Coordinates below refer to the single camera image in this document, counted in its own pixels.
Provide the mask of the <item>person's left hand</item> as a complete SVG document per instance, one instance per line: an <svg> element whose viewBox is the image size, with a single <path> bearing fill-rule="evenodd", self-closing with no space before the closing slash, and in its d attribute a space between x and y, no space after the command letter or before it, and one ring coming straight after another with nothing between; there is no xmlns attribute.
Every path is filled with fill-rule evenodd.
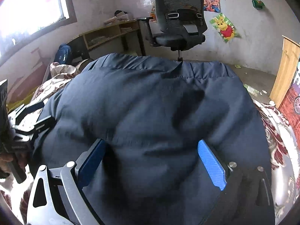
<svg viewBox="0 0 300 225"><path fill-rule="evenodd" d="M13 154L2 152L0 159L1 159L1 162L0 162L1 171L3 171L4 173L12 174L13 171L10 167L10 164L14 160ZM22 169L22 171L25 173L26 172L26 166L27 166L27 163L28 163L27 153L26 152L16 153L16 161L18 162L18 165L19 165L20 169Z"/></svg>

